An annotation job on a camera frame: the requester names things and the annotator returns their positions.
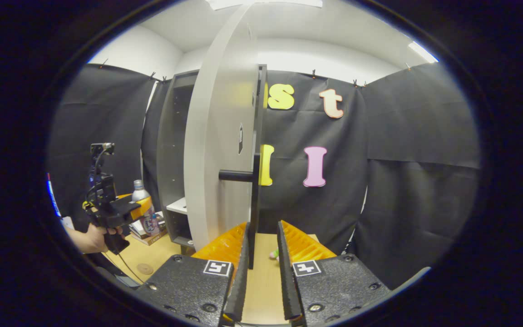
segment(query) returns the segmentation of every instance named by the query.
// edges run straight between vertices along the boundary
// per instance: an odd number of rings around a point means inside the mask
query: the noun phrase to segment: person's hand
[[[85,253],[95,253],[95,252],[108,252],[108,246],[106,246],[106,243],[104,242],[104,234],[114,235],[114,234],[120,234],[122,238],[124,238],[124,235],[122,235],[122,228],[118,227],[116,229],[114,228],[104,228],[104,227],[97,227],[93,224],[90,224],[88,226],[88,231],[86,232],[86,240],[89,244],[89,247],[86,248],[87,251]]]

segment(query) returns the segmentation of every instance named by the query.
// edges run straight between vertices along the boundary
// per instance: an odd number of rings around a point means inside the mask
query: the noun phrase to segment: screw
[[[199,318],[195,317],[195,316],[192,316],[192,315],[185,315],[185,317],[193,320],[193,321],[199,321]]]
[[[167,310],[170,310],[170,311],[172,311],[172,312],[177,312],[177,311],[175,310],[175,308],[173,308],[173,307],[164,306],[164,308],[167,309]]]
[[[215,311],[217,311],[217,307],[212,305],[212,304],[209,304],[209,303],[203,304],[202,308],[203,308],[203,310],[205,310],[207,312],[215,312]]]
[[[331,316],[330,318],[326,319],[326,321],[324,321],[324,322],[330,322],[330,321],[336,320],[336,319],[338,319],[338,318],[340,318],[339,315],[333,315],[333,316]]]
[[[318,311],[321,311],[322,309],[324,309],[324,307],[322,306],[322,304],[312,304],[310,306],[310,308],[308,308],[308,310],[310,312],[318,312]]]

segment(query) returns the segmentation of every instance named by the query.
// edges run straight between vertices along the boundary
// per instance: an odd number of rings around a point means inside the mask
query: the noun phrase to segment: black handle
[[[120,234],[109,234],[108,232],[104,234],[104,242],[108,246],[108,250],[114,254],[120,253],[127,246],[130,245],[130,242],[123,239]]]

